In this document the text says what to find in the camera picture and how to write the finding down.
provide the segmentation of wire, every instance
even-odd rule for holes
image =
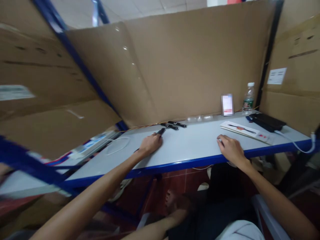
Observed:
[[[122,138],[117,138],[117,139],[109,139],[109,138],[105,138],[106,140],[109,140],[109,141],[117,141],[117,140],[120,140],[120,139],[128,139],[128,142],[122,147],[122,148],[120,148],[120,149],[118,149],[118,150],[116,150],[116,151],[114,151],[114,152],[112,152],[112,153],[105,153],[106,155],[111,155],[111,154],[114,154],[114,153],[116,153],[116,152],[118,152],[118,151],[120,151],[120,150],[122,150],[122,149],[124,149],[128,144],[129,144],[129,142],[130,142],[130,138],[129,137],[122,137]]]
[[[305,151],[302,151],[297,145],[296,143],[291,139],[289,138],[288,136],[284,135],[282,132],[278,131],[278,130],[275,130],[274,131],[275,133],[278,133],[279,135],[285,137],[286,139],[290,140],[294,146],[300,151],[300,152],[303,152],[303,153],[311,153],[313,152],[313,150],[316,148],[316,135],[314,134],[314,132],[311,133],[311,142],[312,142],[312,146],[310,148],[309,151],[305,152]]]
[[[259,106],[257,106],[257,107],[255,107],[255,108],[253,108],[252,110],[257,109],[258,107],[260,107],[260,105],[259,105]],[[235,111],[235,112],[242,112],[242,109],[240,109],[240,110],[238,110],[238,111]]]
[[[128,132],[128,131],[130,131],[130,130],[140,129],[140,128],[145,128],[145,127],[151,127],[151,126],[159,125],[159,124],[161,124],[161,123],[168,123],[168,121],[166,121],[166,122],[159,122],[159,123],[153,123],[153,124],[148,125],[148,126],[136,127],[136,128],[130,128],[130,129],[125,130],[125,131],[117,131],[117,132]]]
[[[206,167],[206,168],[193,168],[193,169],[195,169],[195,170],[205,170],[205,169],[207,169],[207,168],[209,168],[209,167],[212,167],[213,166],[213,164],[211,164],[210,166],[208,166],[208,167]]]
[[[159,123],[154,123],[154,124],[151,124],[151,125],[148,125],[148,126],[130,128],[130,129],[125,130],[125,131],[117,131],[117,132],[127,132],[127,131],[134,130],[134,129],[140,129],[140,128],[145,128],[145,127],[151,127],[151,126],[159,125],[159,124],[161,124],[161,123],[168,123],[168,122],[159,122]]]

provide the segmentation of blue table edge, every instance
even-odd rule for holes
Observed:
[[[303,141],[297,141],[296,144],[301,149],[310,149],[311,147],[311,140],[303,140]],[[320,140],[316,141],[316,152],[319,150],[320,146]],[[270,155],[275,153],[281,153],[281,152],[290,152],[290,151],[297,151],[296,147],[293,145],[293,143],[284,143],[279,145],[273,145],[273,146],[267,146],[262,148],[255,148],[244,151],[244,154],[247,158],[252,157],[258,157],[258,156],[264,156],[264,155]],[[227,162],[227,159],[222,155],[215,155],[215,156],[208,156],[203,158],[196,158],[196,159],[190,159],[185,161],[179,161],[174,163],[167,163],[162,165],[155,165],[150,167],[144,167],[144,168],[137,168],[131,170],[125,179],[128,178],[136,178],[136,177],[142,177],[146,175],[152,175],[152,174],[159,174],[159,173],[165,173],[165,172],[172,172],[172,171],[178,171],[183,170],[187,168],[193,168],[193,167],[201,167],[206,166],[210,164],[217,164]],[[78,178],[78,179],[72,179],[72,180],[66,180],[64,183],[67,186],[70,187],[84,187],[89,186],[94,181],[102,177],[103,175],[97,175],[97,176],[91,176],[91,177],[85,177],[85,178]]]

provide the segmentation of white cable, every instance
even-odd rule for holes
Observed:
[[[118,150],[116,150],[116,151],[114,151],[114,152],[112,152],[112,153],[105,153],[106,155],[111,155],[111,154],[114,154],[114,153],[116,153],[116,152],[124,149],[124,148],[129,144],[129,142],[130,142],[130,138],[129,138],[129,137],[122,137],[122,138],[117,138],[117,139],[109,139],[109,138],[105,138],[105,139],[106,139],[106,140],[109,140],[109,141],[117,141],[117,140],[120,140],[120,139],[128,139],[128,142],[127,142],[126,145],[124,145],[122,148],[120,148],[120,149],[118,149]]]
[[[208,167],[206,167],[206,168],[193,168],[193,169],[195,169],[195,170],[205,170],[205,169],[207,169],[207,168],[209,168],[209,167],[211,167],[211,166],[213,166],[213,164],[211,164],[210,166],[208,166]]]
[[[307,151],[307,152],[302,151],[302,150],[296,145],[296,143],[295,143],[291,138],[289,138],[288,136],[284,135],[282,132],[280,132],[280,131],[278,131],[278,130],[275,130],[274,132],[275,132],[275,133],[278,133],[279,135],[281,135],[281,136],[285,137],[286,139],[290,140],[300,152],[303,152],[303,153],[311,153],[311,152],[313,152],[313,150],[316,148],[316,135],[314,134],[314,132],[311,133],[312,147],[311,147],[310,150]]]

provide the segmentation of smartphone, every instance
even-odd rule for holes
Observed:
[[[226,94],[221,96],[222,102],[222,115],[232,116],[233,115],[233,101],[232,94]]]

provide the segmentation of orange wire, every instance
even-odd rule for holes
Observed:
[[[161,124],[161,123],[167,123],[167,122],[159,122],[159,123],[154,123],[154,124],[151,124],[151,125],[148,125],[148,126],[130,128],[130,129],[126,130],[126,131],[117,131],[117,132],[127,132],[127,131],[134,130],[134,129],[140,129],[140,128],[145,128],[145,127],[151,127],[151,126],[159,125],[159,124]]]

